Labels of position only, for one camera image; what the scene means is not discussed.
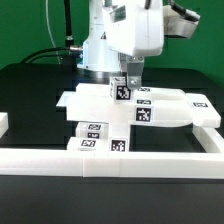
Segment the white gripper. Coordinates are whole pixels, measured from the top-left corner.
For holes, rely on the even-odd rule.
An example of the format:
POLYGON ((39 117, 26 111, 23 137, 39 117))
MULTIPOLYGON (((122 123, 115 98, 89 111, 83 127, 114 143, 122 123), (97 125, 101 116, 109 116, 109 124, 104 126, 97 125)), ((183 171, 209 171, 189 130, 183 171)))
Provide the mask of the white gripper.
POLYGON ((102 0, 102 14, 108 45, 129 55, 127 86, 141 87, 144 58, 157 56, 164 44, 162 0, 102 0))

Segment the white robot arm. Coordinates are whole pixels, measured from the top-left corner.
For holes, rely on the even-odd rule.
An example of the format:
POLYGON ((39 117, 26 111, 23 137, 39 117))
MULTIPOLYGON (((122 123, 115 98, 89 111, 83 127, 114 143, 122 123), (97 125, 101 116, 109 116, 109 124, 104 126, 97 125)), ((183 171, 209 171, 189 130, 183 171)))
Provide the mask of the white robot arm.
POLYGON ((144 58, 164 44, 162 0, 89 0, 89 35, 80 68, 124 73, 129 89, 141 86, 144 58))

